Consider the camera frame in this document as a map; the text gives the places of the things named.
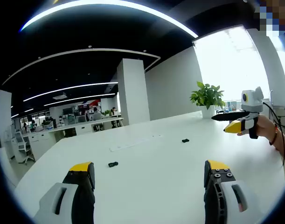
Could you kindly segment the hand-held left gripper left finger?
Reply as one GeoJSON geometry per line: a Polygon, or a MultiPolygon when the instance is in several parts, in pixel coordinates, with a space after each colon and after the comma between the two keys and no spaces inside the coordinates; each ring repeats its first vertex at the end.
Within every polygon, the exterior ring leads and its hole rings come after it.
{"type": "Polygon", "coordinates": [[[55,183],[40,199],[37,224],[92,224],[95,204],[94,163],[69,169],[63,182],[55,183]]]}

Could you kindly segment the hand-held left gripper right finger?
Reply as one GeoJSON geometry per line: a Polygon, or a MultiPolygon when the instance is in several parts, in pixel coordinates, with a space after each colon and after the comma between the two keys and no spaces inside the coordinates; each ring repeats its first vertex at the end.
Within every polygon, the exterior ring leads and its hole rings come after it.
{"type": "Polygon", "coordinates": [[[256,195],[236,180],[229,166],[207,160],[204,165],[206,224],[257,224],[256,195]]]}

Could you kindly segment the person's right hand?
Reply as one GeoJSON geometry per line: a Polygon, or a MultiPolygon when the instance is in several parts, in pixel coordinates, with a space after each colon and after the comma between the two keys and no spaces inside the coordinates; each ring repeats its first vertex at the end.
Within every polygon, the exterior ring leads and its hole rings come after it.
{"type": "Polygon", "coordinates": [[[272,142],[276,135],[275,124],[266,116],[259,115],[257,121],[256,133],[257,136],[265,137],[269,142],[272,142]]]}

